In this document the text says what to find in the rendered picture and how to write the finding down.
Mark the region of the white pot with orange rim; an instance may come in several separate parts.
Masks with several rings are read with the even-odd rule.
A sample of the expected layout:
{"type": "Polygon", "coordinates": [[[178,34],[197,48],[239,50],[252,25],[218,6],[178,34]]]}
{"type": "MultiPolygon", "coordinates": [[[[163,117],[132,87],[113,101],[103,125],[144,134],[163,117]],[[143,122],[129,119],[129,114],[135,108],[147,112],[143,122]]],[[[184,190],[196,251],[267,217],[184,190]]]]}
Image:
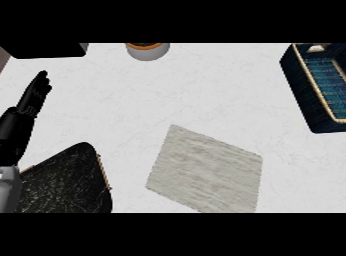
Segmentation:
{"type": "Polygon", "coordinates": [[[153,61],[159,59],[169,49],[168,43],[153,43],[152,45],[140,46],[131,43],[125,44],[128,55],[138,61],[153,61]]]}

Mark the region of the black appliance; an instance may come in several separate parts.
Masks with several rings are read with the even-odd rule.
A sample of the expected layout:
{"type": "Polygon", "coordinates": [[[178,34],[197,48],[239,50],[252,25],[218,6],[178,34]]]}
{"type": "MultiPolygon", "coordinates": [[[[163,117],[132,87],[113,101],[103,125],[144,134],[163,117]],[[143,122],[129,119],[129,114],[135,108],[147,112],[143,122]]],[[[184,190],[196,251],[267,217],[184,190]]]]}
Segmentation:
{"type": "Polygon", "coordinates": [[[0,47],[16,59],[82,57],[87,43],[0,43],[0,47]]]}

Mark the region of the dark blue wicker basket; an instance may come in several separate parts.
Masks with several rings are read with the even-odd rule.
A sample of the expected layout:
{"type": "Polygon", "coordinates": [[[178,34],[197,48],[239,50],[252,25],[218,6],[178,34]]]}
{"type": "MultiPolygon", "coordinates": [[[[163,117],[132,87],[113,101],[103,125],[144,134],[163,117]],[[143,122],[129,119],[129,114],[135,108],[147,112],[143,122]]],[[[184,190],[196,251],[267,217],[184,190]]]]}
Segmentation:
{"type": "Polygon", "coordinates": [[[279,64],[310,131],[346,132],[346,43],[292,43],[279,64]]]}

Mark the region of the black marbled cutting board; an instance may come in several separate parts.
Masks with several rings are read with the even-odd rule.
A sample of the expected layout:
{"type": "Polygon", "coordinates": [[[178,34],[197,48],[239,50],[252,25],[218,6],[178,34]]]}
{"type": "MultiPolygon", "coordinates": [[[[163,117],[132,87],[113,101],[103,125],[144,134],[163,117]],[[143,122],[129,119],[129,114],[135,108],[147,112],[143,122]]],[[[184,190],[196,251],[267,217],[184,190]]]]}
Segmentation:
{"type": "Polygon", "coordinates": [[[110,187],[94,147],[81,142],[20,173],[16,213],[109,213],[110,187]]]}

